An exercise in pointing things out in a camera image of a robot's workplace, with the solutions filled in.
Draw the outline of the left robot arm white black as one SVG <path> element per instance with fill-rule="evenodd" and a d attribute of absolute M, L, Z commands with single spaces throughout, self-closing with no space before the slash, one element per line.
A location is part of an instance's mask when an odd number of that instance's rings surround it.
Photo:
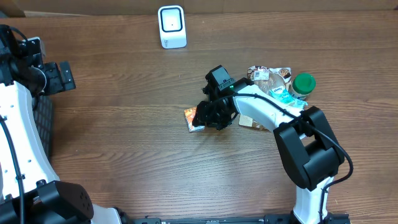
<path fill-rule="evenodd" d="M 75 89 L 68 62 L 44 62 L 38 37 L 1 26 L 1 222 L 130 223 L 119 208 L 94 204 L 62 182 L 49 162 L 52 95 Z"/>

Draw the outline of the green lid jar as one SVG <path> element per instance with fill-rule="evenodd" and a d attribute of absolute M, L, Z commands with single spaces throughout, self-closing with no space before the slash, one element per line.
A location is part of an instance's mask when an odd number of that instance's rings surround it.
<path fill-rule="evenodd" d="M 316 87 L 315 78 L 309 73 L 298 74 L 293 82 L 292 87 L 289 89 L 289 93 L 297 99 L 304 100 L 311 94 Z"/>

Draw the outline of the brown white snack pouch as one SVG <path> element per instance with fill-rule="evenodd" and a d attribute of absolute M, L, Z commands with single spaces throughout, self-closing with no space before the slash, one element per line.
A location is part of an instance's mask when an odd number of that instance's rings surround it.
<path fill-rule="evenodd" d="M 269 90 L 285 86 L 288 91 L 291 84 L 291 68 L 270 68 L 259 65 L 253 65 L 248 68 L 247 76 L 254 82 L 265 94 L 269 95 Z"/>

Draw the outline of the orange tissue pack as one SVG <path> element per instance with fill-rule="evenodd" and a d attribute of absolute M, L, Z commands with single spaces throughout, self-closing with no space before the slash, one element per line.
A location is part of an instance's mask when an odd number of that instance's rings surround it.
<path fill-rule="evenodd" d="M 188 131 L 190 133 L 197 132 L 197 131 L 202 131 L 202 130 L 205 129 L 204 126 L 194 126 L 193 125 L 193 119 L 195 117 L 196 110 L 197 110 L 196 107 L 188 108 L 188 109 L 184 110 L 185 120 L 187 122 Z"/>

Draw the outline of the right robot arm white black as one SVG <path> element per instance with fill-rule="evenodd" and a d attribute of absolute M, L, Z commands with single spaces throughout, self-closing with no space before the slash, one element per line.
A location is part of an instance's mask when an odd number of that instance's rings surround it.
<path fill-rule="evenodd" d="M 348 160 L 338 144 L 325 114 L 313 106 L 300 110 L 264 93 L 248 78 L 235 80 L 219 65 L 210 70 L 197 106 L 194 126 L 222 130 L 237 115 L 248 116 L 273 132 L 282 165 L 296 186 L 293 210 L 288 214 L 265 214 L 259 223 L 349 223 L 347 214 L 326 209 L 339 166 Z"/>

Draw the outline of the teal tissue pack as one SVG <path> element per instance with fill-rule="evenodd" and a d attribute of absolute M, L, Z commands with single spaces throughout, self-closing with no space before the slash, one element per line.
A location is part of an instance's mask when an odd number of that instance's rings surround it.
<path fill-rule="evenodd" d="M 269 90 L 271 97 L 285 105 L 293 105 L 295 100 L 292 95 L 285 89 L 285 86 L 279 86 Z"/>

